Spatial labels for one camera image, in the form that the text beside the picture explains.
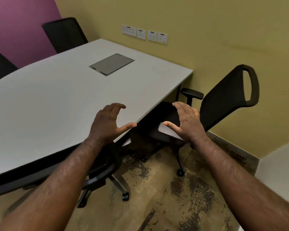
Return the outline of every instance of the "white table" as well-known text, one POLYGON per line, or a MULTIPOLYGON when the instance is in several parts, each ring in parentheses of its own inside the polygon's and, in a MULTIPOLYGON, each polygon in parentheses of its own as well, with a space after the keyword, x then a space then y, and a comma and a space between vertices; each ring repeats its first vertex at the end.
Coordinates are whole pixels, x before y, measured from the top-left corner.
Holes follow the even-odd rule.
POLYGON ((0 174, 82 142, 107 104, 127 106, 118 126, 137 123, 192 73, 103 39, 11 73, 0 80, 0 174), (89 68, 116 53, 135 61, 109 76, 89 68))

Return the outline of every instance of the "electrical outlet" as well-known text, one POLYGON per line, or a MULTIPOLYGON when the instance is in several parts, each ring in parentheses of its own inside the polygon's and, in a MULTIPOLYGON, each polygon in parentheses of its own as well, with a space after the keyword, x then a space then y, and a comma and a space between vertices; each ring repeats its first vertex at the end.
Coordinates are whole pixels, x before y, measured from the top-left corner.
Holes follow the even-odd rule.
POLYGON ((137 37, 145 40, 145 30, 137 29, 137 37))
POLYGON ((121 24, 121 30, 123 34, 127 34, 130 36, 137 36, 136 27, 131 27, 131 26, 121 24))
POLYGON ((168 34, 165 33, 158 33, 158 42, 162 44, 167 44, 168 41, 168 34))
POLYGON ((151 40, 151 41, 157 41, 157 38, 158 38, 158 35, 157 35, 157 32, 154 32, 154 31, 148 31, 148 40, 151 40))

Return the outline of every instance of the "hand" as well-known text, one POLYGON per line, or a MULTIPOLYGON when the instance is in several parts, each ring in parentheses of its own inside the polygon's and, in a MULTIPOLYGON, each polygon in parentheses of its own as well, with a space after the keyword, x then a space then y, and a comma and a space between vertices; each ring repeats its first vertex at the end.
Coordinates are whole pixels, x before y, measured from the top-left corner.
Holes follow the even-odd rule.
POLYGON ((117 116, 120 109, 125 109, 126 106, 119 103, 106 105, 104 109, 98 111, 91 126, 90 134, 87 138, 89 143, 99 142, 103 145, 111 143, 118 136, 136 127, 134 122, 128 123, 120 128, 117 127, 117 116))
POLYGON ((177 133, 184 141, 197 144, 199 140, 204 140, 207 135, 200 123, 200 116, 197 109, 182 103, 175 102, 173 106, 177 108, 180 117, 180 127, 165 121, 163 124, 177 133))

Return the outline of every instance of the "purple wall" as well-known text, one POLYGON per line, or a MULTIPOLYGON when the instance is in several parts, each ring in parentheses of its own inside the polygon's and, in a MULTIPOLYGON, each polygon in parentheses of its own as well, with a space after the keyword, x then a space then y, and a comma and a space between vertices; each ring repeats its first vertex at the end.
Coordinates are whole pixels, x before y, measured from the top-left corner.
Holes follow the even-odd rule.
POLYGON ((56 54, 41 25, 60 18, 54 0, 0 0, 0 53, 18 68, 56 54))

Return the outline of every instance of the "switch plate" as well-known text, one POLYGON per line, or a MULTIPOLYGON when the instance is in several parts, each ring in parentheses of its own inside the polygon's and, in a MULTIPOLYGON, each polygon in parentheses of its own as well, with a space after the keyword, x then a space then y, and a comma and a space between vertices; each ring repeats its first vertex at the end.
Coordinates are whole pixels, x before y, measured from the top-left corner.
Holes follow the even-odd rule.
POLYGON ((121 30, 123 34, 127 34, 130 36, 137 36, 136 27, 131 27, 131 26, 121 24, 121 30))
POLYGON ((158 33, 158 42, 162 44, 167 44, 168 41, 168 34, 165 33, 158 33))
POLYGON ((137 29, 137 37, 145 40, 145 30, 137 29))
POLYGON ((148 40, 157 41, 158 33, 154 31, 148 31, 148 40))

